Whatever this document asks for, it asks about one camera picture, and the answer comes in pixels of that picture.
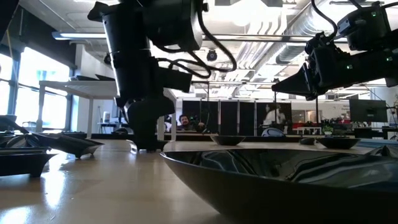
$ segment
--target black bowl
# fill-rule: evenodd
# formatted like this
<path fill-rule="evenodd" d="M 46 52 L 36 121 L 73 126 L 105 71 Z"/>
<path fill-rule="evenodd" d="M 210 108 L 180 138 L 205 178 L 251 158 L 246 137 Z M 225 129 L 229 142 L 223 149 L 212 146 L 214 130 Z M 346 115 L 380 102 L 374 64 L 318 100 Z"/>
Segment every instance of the black bowl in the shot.
<path fill-rule="evenodd" d="M 351 138 L 317 138 L 317 141 L 328 149 L 350 149 L 355 146 L 360 139 Z"/>
<path fill-rule="evenodd" d="M 398 223 L 393 158 L 290 149 L 161 155 L 183 183 L 236 223 Z"/>
<path fill-rule="evenodd" d="M 245 139 L 244 136 L 210 136 L 210 138 L 222 146 L 236 146 Z"/>

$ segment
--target exposed ductwork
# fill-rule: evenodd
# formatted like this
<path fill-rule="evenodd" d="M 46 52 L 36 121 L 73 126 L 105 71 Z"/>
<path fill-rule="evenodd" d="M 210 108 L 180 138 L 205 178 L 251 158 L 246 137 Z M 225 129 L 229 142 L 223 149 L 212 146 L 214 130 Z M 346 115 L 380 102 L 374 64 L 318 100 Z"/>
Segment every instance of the exposed ductwork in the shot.
<path fill-rule="evenodd" d="M 318 0 L 317 6 L 321 7 L 329 3 L 330 0 Z M 324 21 L 314 10 L 311 5 L 306 7 L 292 23 L 284 31 L 284 35 L 315 35 L 317 32 L 332 32 L 332 27 Z M 252 80 L 254 82 L 264 81 L 272 78 L 274 75 L 282 71 L 285 66 L 295 60 L 297 56 L 303 53 L 305 44 L 285 44 L 274 43 L 267 53 L 254 67 L 258 74 Z"/>

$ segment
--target table leg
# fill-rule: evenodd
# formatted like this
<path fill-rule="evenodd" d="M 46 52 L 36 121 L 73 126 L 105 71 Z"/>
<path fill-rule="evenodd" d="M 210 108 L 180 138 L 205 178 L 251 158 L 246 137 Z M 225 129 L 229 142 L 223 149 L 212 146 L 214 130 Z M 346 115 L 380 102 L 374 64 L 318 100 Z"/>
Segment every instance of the table leg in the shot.
<path fill-rule="evenodd" d="M 157 140 L 164 140 L 164 116 L 157 120 Z"/>
<path fill-rule="evenodd" d="M 172 115 L 172 141 L 177 138 L 177 115 L 174 113 Z"/>
<path fill-rule="evenodd" d="M 45 86 L 40 85 L 39 89 L 39 115 L 36 121 L 36 132 L 41 133 L 43 131 L 43 107 L 44 107 L 44 95 Z"/>
<path fill-rule="evenodd" d="M 93 104 L 94 99 L 89 99 L 88 103 L 88 124 L 87 124 L 87 138 L 91 139 L 91 134 L 93 130 Z"/>

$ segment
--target white table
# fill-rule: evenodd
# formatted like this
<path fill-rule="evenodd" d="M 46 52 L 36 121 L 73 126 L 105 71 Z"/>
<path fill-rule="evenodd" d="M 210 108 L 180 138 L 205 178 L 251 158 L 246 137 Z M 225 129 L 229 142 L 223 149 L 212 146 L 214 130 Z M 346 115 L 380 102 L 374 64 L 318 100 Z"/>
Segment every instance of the white table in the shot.
<path fill-rule="evenodd" d="M 118 95 L 116 82 L 115 81 L 69 81 L 69 82 L 54 82 L 54 81 L 39 81 L 39 116 L 36 122 L 36 132 L 43 131 L 43 106 L 44 106 L 44 95 L 45 87 L 54 88 L 57 90 L 63 90 L 69 94 L 76 95 L 89 99 L 88 105 L 88 126 L 87 126 L 87 138 L 91 138 L 92 124 L 93 124 L 93 103 L 94 100 L 113 100 Z M 170 98 L 176 105 L 177 98 L 169 89 L 164 89 L 164 95 Z M 176 121 L 175 113 L 172 115 L 172 119 Z M 159 140 L 164 139 L 164 117 L 161 116 L 158 119 L 158 134 Z M 177 125 L 175 122 L 172 123 L 172 140 L 176 137 Z"/>
<path fill-rule="evenodd" d="M 303 134 L 304 134 L 304 131 L 305 131 L 306 129 L 312 130 L 313 133 L 315 132 L 315 130 L 318 129 L 318 130 L 319 130 L 319 134 L 322 133 L 322 128 L 321 128 L 321 127 L 299 127 L 299 128 L 296 128 L 297 134 L 299 134 L 299 131 L 302 131 Z"/>

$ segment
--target pipe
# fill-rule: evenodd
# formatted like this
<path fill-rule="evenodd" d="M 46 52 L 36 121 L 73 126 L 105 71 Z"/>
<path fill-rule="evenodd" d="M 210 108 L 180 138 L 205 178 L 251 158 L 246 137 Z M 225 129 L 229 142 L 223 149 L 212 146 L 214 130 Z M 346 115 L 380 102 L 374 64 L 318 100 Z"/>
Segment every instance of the pipe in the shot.
<path fill-rule="evenodd" d="M 82 33 L 82 32 L 52 32 L 56 40 L 104 40 L 103 33 Z M 276 43 L 296 43 L 303 46 L 313 36 L 309 35 L 250 35 L 250 34 L 213 34 L 219 41 L 225 42 L 276 42 Z M 346 38 L 335 40 L 336 44 L 347 44 Z"/>

